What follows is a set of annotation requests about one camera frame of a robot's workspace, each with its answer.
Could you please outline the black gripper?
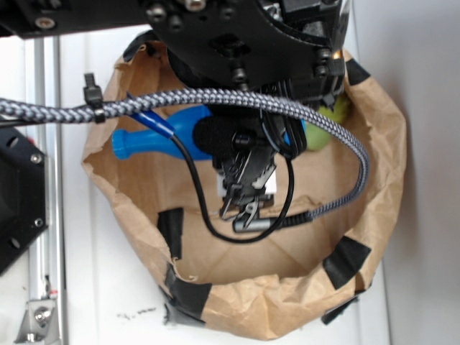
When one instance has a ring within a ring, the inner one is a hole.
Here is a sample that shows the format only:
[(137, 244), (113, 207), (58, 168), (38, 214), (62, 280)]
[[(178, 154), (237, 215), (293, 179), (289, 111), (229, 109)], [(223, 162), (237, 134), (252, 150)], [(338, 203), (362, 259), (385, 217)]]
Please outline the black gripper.
[(208, 106), (209, 115), (193, 127), (193, 142), (212, 156), (224, 177), (222, 219), (237, 219), (236, 230), (268, 230), (259, 217), (276, 154), (294, 159), (305, 151), (301, 121), (258, 109)]

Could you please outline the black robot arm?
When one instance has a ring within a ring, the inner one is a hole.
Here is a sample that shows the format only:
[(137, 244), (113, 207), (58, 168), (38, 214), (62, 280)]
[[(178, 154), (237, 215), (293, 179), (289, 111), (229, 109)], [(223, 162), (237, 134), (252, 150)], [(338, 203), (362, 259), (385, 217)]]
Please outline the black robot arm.
[(343, 91), (348, 19), (347, 1), (3, 1), (4, 37), (34, 39), (147, 24), (150, 31), (124, 58), (148, 39), (163, 44), (183, 88), (105, 102), (87, 75), (81, 107), (52, 109), (4, 99), (1, 113), (9, 125), (129, 116), (144, 129), (113, 133), (119, 159), (144, 152), (182, 156), (206, 224), (210, 218), (195, 161), (212, 159), (226, 191), (221, 218), (232, 222), (236, 233), (262, 239), (347, 204), (360, 191), (289, 215), (294, 191), (289, 186), (278, 217), (259, 214), (275, 155), (291, 163), (308, 149), (305, 123), (356, 147), (345, 129), (318, 113), (319, 106), (333, 106)]

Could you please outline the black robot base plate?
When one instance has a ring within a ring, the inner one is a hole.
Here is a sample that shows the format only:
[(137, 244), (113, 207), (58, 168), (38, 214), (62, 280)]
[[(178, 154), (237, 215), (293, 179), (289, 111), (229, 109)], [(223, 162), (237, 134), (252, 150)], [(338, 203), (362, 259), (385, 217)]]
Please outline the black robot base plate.
[(17, 129), (1, 130), (1, 274), (47, 227), (45, 162)]

